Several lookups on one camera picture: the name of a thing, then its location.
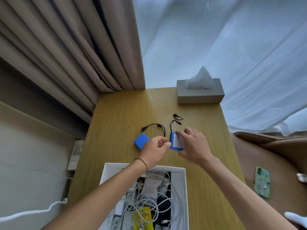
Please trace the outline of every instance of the beige curtain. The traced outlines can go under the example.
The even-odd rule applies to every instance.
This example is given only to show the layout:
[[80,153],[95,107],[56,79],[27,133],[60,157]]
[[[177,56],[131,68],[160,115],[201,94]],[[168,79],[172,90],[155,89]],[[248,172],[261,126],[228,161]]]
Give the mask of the beige curtain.
[[0,0],[0,57],[87,123],[99,92],[145,88],[132,0]]

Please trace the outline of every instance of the yellow label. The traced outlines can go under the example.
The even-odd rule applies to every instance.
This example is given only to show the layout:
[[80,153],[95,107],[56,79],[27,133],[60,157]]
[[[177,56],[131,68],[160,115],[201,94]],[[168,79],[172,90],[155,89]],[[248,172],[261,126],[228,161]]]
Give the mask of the yellow label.
[[[140,214],[139,214],[138,212],[136,212],[136,219],[137,219],[137,221],[138,221],[138,223],[139,223],[139,226],[138,226],[137,223],[136,223],[136,220],[135,220],[135,218],[134,218],[134,213],[133,213],[133,226],[134,226],[134,230],[139,230],[139,229],[140,229],[139,226],[142,225],[142,219],[141,219],[141,217],[140,217]],[[151,219],[150,207],[143,207],[142,216],[143,216],[143,218],[144,218],[146,221],[148,221],[148,222],[152,221],[152,219]],[[152,224],[152,223],[151,223],[151,224],[148,224],[147,226],[144,226],[144,230],[153,230],[153,229],[154,229],[154,228],[153,228],[153,224]]]

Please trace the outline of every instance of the tissue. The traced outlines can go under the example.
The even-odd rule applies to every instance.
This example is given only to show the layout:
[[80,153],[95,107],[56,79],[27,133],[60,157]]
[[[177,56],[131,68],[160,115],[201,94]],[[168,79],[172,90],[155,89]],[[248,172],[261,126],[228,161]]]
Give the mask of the tissue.
[[213,88],[213,79],[208,70],[202,66],[198,74],[185,80],[187,89],[210,89]]

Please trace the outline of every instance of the person's left hand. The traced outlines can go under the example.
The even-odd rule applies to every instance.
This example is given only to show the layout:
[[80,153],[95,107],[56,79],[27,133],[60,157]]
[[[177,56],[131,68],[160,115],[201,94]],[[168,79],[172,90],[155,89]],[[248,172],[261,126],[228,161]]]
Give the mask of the person's left hand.
[[140,152],[141,158],[148,169],[154,167],[160,160],[162,160],[165,152],[171,147],[169,140],[163,136],[157,136],[147,141]]

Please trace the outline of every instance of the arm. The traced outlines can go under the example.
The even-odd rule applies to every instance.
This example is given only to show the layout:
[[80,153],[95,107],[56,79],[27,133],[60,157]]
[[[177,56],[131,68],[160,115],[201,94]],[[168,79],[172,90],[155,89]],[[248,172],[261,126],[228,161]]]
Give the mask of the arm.
[[210,175],[247,230],[296,229],[211,154],[207,139],[201,132],[188,127],[176,133],[185,143],[185,149],[179,151],[179,155],[198,164]]
[[154,167],[170,148],[167,138],[158,136],[146,142],[135,160],[64,213],[57,216],[43,230],[97,230],[117,202],[132,184],[148,169]]

